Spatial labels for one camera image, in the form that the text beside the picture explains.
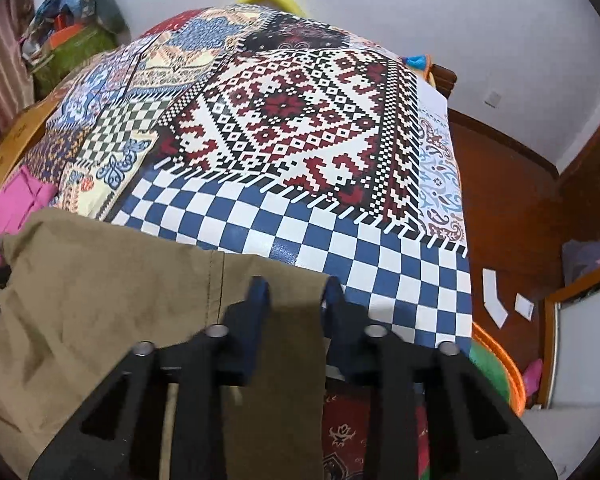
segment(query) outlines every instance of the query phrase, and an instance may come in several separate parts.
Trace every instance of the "silver bolt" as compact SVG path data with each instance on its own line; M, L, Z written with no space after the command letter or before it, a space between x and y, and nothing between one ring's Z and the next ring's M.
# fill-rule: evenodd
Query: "silver bolt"
M213 338L224 337L229 333L229 329L225 325L220 325L220 324L211 325L211 326L207 327L207 329L205 330L205 333L209 337L213 337Z
M384 337L386 336L386 328L382 325L367 325L365 326L365 334L369 337Z
M443 341L438 345L438 350L444 355L458 355L460 353L458 345L453 341Z
M133 347L133 352L136 355L144 356L149 355L154 351L154 344L151 341L139 341Z

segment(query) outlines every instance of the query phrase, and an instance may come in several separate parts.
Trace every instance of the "patchwork tablecloth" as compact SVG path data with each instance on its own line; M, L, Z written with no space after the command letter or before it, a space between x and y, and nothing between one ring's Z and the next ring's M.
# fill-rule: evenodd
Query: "patchwork tablecloth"
M399 56L263 7L189 11L88 69L47 127L80 131L61 177L41 166L55 206L332 274L403 339L468 352L446 100Z

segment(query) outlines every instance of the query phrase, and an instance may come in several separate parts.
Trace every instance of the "yellow flower on cloth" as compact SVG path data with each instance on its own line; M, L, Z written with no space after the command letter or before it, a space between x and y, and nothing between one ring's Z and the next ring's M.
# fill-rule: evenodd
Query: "yellow flower on cloth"
M97 162L79 158L67 164L53 207L103 220L157 138L154 131L133 132L119 150Z

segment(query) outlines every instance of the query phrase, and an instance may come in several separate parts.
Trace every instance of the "brown pants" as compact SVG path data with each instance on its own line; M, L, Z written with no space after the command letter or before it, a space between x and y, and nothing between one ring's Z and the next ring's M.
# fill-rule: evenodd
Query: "brown pants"
M0 290L0 452L21 478L133 343L187 340L255 275L272 312L242 402L225 396L228 477L322 477L323 274L55 209L5 235L1 252L12 274Z

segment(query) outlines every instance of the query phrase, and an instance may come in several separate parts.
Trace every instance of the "baseboard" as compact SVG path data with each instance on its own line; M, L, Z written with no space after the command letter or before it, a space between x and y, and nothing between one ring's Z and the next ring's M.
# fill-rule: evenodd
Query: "baseboard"
M548 160L544 158L542 155L538 155L531 148L526 147L521 142L518 142L516 139L512 139L506 134L492 128L491 126L487 126L484 123L481 123L477 119L469 117L461 112L456 110L452 110L449 108L449 122L460 124L461 126L465 126L474 132L482 134L484 136L489 137L490 139L511 148L512 150L518 152L522 156L526 156L529 160L535 162L541 168L547 170L554 179L558 179L558 170L557 168L550 163Z

